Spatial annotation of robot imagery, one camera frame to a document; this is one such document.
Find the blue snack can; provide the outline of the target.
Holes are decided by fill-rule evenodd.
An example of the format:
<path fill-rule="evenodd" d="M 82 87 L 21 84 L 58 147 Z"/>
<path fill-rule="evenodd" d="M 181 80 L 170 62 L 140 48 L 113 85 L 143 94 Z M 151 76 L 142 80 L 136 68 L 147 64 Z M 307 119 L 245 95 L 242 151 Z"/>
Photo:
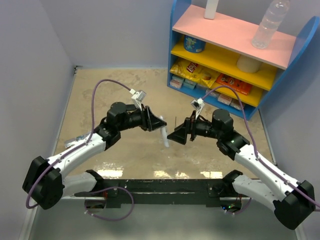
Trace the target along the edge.
<path fill-rule="evenodd" d="M 190 53 L 200 53 L 205 50 L 206 42 L 192 36 L 185 35 L 183 46 L 184 49 Z"/>

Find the red snack packet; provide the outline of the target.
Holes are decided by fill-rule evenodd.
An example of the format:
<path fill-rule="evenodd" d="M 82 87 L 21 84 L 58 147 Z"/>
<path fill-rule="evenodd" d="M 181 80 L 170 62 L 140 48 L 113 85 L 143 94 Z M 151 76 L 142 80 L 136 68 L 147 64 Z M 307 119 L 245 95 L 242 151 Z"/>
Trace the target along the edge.
<path fill-rule="evenodd" d="M 83 135 L 79 135 L 77 137 L 71 138 L 69 140 L 66 140 L 64 142 L 65 149 L 69 149 L 69 148 L 73 147 L 74 145 L 81 144 L 83 141 L 85 141 L 87 139 L 88 136 L 89 136 L 89 134 L 83 134 Z"/>

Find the white remote control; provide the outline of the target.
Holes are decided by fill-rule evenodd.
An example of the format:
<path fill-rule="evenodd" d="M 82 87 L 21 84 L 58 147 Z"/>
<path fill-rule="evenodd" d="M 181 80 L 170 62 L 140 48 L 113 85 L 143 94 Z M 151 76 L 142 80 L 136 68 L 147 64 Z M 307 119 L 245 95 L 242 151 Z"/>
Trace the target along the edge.
<path fill-rule="evenodd" d="M 168 139 L 167 139 L 168 134 L 167 134 L 167 129 L 166 129 L 165 126 L 163 126 L 163 127 L 160 128 L 160 133 L 161 133 L 161 137 L 162 137 L 164 146 L 165 146 L 166 148 L 169 148 L 170 145 L 169 145 L 169 141 L 168 141 Z"/>

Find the white paper roll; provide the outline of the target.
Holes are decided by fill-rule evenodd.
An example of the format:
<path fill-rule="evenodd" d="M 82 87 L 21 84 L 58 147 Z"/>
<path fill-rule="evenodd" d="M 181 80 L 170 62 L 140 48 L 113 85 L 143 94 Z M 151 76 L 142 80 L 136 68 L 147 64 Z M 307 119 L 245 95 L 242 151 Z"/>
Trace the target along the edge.
<path fill-rule="evenodd" d="M 244 73 L 256 73 L 259 71 L 261 65 L 261 61 L 242 54 L 236 62 L 237 68 Z"/>

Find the small white box leftmost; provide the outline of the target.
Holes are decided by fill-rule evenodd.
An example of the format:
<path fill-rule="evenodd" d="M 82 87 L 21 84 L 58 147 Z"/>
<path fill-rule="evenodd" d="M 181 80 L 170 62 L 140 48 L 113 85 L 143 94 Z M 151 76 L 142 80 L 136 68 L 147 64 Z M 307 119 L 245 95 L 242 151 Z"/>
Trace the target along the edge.
<path fill-rule="evenodd" d="M 180 89 L 183 86 L 184 81 L 184 78 L 177 75 L 172 75 L 169 85 L 176 89 Z"/>

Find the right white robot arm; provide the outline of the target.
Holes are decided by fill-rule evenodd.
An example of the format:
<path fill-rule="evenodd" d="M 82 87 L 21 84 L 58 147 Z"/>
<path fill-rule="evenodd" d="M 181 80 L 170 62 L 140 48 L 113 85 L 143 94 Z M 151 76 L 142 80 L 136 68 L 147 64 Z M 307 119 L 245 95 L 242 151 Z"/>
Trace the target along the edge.
<path fill-rule="evenodd" d="M 256 200 L 269 208 L 282 225 L 295 230 L 316 210 L 313 185 L 298 181 L 266 160 L 255 145 L 234 129 L 233 123 L 225 109 L 216 109 L 211 121 L 197 117 L 194 111 L 167 139 L 182 145 L 197 136 L 216 139 L 220 152 L 259 178 L 255 181 L 239 173 L 223 183 L 223 192 L 230 197 L 238 193 Z"/>

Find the yellow Lays chips bag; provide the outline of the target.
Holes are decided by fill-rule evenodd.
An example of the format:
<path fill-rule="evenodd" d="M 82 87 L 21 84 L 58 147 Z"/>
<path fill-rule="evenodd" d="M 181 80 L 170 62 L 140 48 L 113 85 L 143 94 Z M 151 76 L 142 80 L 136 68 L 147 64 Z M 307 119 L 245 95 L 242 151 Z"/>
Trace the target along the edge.
<path fill-rule="evenodd" d="M 170 72 L 207 88 L 211 88 L 221 74 L 216 70 L 184 58 L 179 58 L 170 68 Z"/>

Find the white bottle on shelf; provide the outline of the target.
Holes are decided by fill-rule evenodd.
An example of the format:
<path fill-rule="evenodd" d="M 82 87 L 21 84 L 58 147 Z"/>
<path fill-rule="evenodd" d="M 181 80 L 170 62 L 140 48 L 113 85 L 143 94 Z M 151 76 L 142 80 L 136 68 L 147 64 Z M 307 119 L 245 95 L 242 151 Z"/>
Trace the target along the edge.
<path fill-rule="evenodd" d="M 205 11 L 204 11 L 205 19 L 213 20 L 215 18 L 218 3 L 219 3 L 219 0 L 207 0 Z"/>

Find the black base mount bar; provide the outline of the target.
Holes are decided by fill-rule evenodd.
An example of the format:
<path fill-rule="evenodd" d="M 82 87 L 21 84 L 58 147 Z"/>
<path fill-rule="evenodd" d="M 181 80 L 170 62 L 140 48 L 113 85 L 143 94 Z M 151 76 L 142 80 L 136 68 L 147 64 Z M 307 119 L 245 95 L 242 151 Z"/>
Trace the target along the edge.
<path fill-rule="evenodd" d="M 136 205 L 203 205 L 219 207 L 221 198 L 236 197 L 232 183 L 243 173 L 233 170 L 218 179 L 104 179 L 93 170 L 87 171 L 97 180 L 93 190 L 82 190 L 76 197 L 103 197 L 107 192 L 107 207 L 119 208 L 130 204 L 130 196 L 121 189 L 128 190 Z"/>

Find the blue shelf unit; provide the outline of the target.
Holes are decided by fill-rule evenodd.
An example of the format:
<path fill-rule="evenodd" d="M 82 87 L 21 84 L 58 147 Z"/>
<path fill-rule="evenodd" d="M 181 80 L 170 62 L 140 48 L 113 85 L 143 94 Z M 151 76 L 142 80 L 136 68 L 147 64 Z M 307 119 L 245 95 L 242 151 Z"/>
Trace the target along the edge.
<path fill-rule="evenodd" d="M 225 105 L 212 96 L 205 98 L 206 103 L 247 119 L 252 118 L 286 74 L 295 68 L 320 25 L 320 18 L 313 16 L 297 36 L 276 32 L 267 48 L 257 49 L 251 44 L 258 29 L 256 24 L 221 13 L 217 13 L 212 20 L 205 19 L 204 13 L 204 8 L 193 5 L 189 0 L 173 2 L 169 25 L 168 66 L 171 67 L 182 58 L 251 84 L 252 89 L 248 95 L 238 95 L 245 103 L 242 111 Z M 185 35 L 206 42 L 204 51 L 192 53 L 185 50 Z M 240 55 L 261 61 L 258 72 L 246 73 L 239 70 L 237 61 Z"/>

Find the clear plastic water bottle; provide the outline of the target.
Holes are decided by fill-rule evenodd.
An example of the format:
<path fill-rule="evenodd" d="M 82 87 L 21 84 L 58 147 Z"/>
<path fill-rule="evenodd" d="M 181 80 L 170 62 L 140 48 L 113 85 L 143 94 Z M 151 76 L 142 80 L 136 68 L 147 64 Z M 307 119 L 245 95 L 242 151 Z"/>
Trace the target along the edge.
<path fill-rule="evenodd" d="M 286 17 L 290 4 L 290 0 L 273 0 L 270 3 L 251 40 L 253 47 L 265 49 L 269 46 L 273 35 Z"/>

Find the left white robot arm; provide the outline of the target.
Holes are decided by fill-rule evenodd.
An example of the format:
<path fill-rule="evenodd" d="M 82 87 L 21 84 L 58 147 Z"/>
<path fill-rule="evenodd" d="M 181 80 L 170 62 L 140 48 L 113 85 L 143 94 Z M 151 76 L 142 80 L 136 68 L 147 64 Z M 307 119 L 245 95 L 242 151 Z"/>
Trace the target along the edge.
<path fill-rule="evenodd" d="M 121 139 L 121 132 L 136 127 L 153 132 L 167 123 L 152 113 L 149 106 L 115 102 L 89 136 L 69 149 L 47 159 L 38 156 L 32 160 L 22 189 L 27 193 L 25 206 L 32 209 L 30 200 L 47 210 L 52 208 L 67 189 L 67 175 L 88 159 L 98 155 Z"/>

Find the small white box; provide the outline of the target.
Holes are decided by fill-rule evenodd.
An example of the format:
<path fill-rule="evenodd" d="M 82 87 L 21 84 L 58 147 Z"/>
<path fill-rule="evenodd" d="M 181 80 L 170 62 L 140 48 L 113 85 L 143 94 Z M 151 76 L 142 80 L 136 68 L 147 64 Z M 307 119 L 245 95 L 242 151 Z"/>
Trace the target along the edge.
<path fill-rule="evenodd" d="M 207 88 L 207 89 L 205 90 L 205 93 L 207 94 L 207 93 L 209 93 L 210 91 L 211 91 L 211 89 Z M 218 97 L 220 96 L 220 93 L 215 90 L 215 91 L 212 91 L 209 95 L 210 95 L 211 97 L 213 97 L 213 98 L 218 98 Z"/>
<path fill-rule="evenodd" d="M 169 85 L 176 89 L 180 89 L 183 86 L 184 81 L 184 78 L 177 75 L 172 75 Z"/>
<path fill-rule="evenodd" d="M 238 101 L 237 99 L 232 99 L 229 106 L 238 111 L 241 111 L 242 109 L 244 109 L 245 105 L 246 105 L 245 103 Z"/>
<path fill-rule="evenodd" d="M 227 95 L 225 95 L 225 94 L 220 94 L 219 97 L 217 98 L 217 100 L 218 100 L 220 103 L 229 106 L 229 105 L 231 104 L 233 98 L 232 98 L 232 97 L 229 97 L 229 96 L 227 96 Z"/>
<path fill-rule="evenodd" d="M 193 90 L 197 86 L 197 83 L 185 78 L 183 81 L 183 86 Z"/>

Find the orange snack box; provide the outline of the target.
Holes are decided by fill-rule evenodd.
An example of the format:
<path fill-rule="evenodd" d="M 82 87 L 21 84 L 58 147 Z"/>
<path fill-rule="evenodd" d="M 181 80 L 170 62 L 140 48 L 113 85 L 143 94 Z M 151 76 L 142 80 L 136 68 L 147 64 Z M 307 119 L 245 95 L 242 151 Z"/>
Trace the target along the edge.
<path fill-rule="evenodd" d="M 231 77 L 223 73 L 221 73 L 218 76 L 218 78 L 216 79 L 216 82 L 220 85 L 228 86 L 234 89 L 236 92 L 246 96 L 251 92 L 253 87 L 251 84 L 247 82 L 244 82 L 242 80 L 239 80 L 237 78 Z"/>

